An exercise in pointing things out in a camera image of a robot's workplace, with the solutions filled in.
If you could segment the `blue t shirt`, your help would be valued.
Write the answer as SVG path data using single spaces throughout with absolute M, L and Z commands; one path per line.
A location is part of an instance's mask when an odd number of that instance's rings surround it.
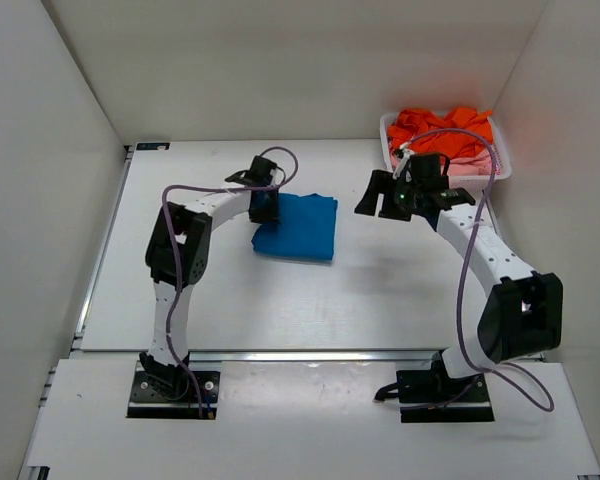
M 260 255 L 306 262 L 331 262 L 335 251 L 338 201 L 319 194 L 279 196 L 279 220 L 254 233 Z

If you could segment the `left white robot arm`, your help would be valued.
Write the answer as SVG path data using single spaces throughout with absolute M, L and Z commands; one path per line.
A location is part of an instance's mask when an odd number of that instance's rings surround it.
M 190 205 L 170 201 L 178 186 L 168 186 L 145 254 L 154 287 L 155 315 L 151 344 L 139 356 L 148 382 L 168 401 L 181 401 L 201 391 L 189 369 L 187 325 L 194 286 L 208 264 L 215 229 L 246 214 L 255 224 L 279 220 L 279 183 L 284 170 L 259 155 L 246 170 L 218 188 L 199 188 Z

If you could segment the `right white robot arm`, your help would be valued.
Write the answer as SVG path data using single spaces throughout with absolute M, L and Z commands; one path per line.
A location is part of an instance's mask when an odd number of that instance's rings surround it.
M 355 213 L 398 221 L 418 216 L 462 256 L 456 313 L 463 313 L 466 277 L 486 295 L 475 332 L 456 319 L 457 343 L 435 354 L 428 371 L 378 390 L 375 399 L 398 398 L 427 408 L 449 404 L 480 375 L 512 359 L 556 349 L 562 337 L 563 284 L 518 257 L 483 218 L 484 205 L 462 187 L 451 187 L 450 162 L 439 153 L 406 151 L 393 172 L 372 172 Z

